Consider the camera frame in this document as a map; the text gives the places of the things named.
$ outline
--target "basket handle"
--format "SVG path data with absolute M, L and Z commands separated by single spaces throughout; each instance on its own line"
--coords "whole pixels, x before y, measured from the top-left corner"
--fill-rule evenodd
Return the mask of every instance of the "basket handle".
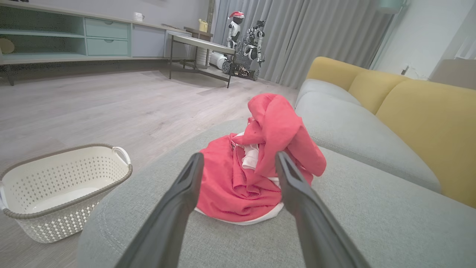
M 126 159 L 126 162 L 124 162 L 124 160 L 122 160 L 122 158 L 119 156 L 119 154 L 117 153 L 118 151 L 122 153 L 122 155 Z M 130 165 L 130 158 L 126 150 L 122 149 L 121 147 L 113 147 L 112 152 L 115 153 L 125 165 Z

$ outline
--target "white wall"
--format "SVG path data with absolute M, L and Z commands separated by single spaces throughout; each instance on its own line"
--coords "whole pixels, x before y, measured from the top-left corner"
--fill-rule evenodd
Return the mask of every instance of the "white wall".
M 376 69 L 428 79 L 475 0 L 411 0 Z
M 443 53 L 441 57 L 442 60 L 454 59 L 459 48 L 463 45 L 465 39 L 469 40 L 476 39 L 476 4 L 473 5 L 473 8 L 469 11 L 465 20 L 459 27 L 452 41 L 448 45 L 448 48 Z
M 128 20 L 133 19 L 133 12 L 140 12 L 145 23 L 196 29 L 198 19 L 206 20 L 208 12 L 208 0 L 30 0 L 30 3 Z

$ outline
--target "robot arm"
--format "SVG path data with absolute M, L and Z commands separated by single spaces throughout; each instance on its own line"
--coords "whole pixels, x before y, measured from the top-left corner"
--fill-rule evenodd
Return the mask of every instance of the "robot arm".
M 258 61 L 260 66 L 261 66 L 261 63 L 264 62 L 264 60 L 261 58 L 261 45 L 263 44 L 264 37 L 265 37 L 265 33 L 262 32 L 262 31 L 259 31 L 258 32 L 258 45 L 257 45 L 257 51 L 258 51 L 257 61 Z
M 230 23 L 228 25 L 228 36 L 227 36 L 227 41 L 230 42 L 231 41 L 231 36 L 233 34 L 233 24 Z

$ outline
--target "humanoid robot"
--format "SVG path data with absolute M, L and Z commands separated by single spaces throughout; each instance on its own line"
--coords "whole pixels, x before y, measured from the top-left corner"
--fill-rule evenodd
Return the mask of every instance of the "humanoid robot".
M 255 26 L 247 30 L 247 35 L 236 47 L 228 46 L 237 51 L 236 60 L 231 64 L 231 60 L 228 58 L 222 65 L 223 73 L 230 73 L 231 71 L 231 75 L 250 78 L 254 81 L 258 79 L 261 63 L 264 62 L 261 46 L 265 36 L 265 33 L 262 31 L 265 23 L 266 21 L 257 21 Z
M 257 21 L 255 26 L 246 31 L 247 37 L 244 40 L 244 55 L 252 61 L 257 60 L 260 67 L 261 63 L 264 62 L 261 57 L 261 45 L 263 44 L 263 37 L 265 37 L 265 33 L 260 28 L 264 27 L 265 23 L 266 21 Z
M 229 19 L 231 18 L 233 18 L 233 21 L 228 25 L 227 47 L 236 50 L 241 31 L 240 24 L 243 22 L 245 14 L 235 11 L 230 15 Z

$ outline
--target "table leg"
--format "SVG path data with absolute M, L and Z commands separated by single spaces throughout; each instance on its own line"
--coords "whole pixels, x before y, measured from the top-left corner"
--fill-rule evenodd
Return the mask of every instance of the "table leg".
M 195 61 L 193 62 L 194 70 L 197 68 L 197 53 L 198 53 L 198 47 L 195 47 Z
M 172 79 L 172 51 L 173 49 L 174 49 L 174 36 L 172 35 L 172 42 L 170 42 L 169 79 Z
M 230 75 L 230 77 L 228 77 L 228 85 L 227 85 L 227 88 L 230 87 L 230 81 L 231 81 L 231 70 L 233 69 L 233 63 L 235 62 L 235 55 L 233 55 L 231 57 L 231 62 L 230 62 L 230 71 L 228 72 L 228 74 Z
M 207 49 L 207 60 L 205 60 L 205 67 L 208 68 L 208 53 L 210 52 L 209 49 Z

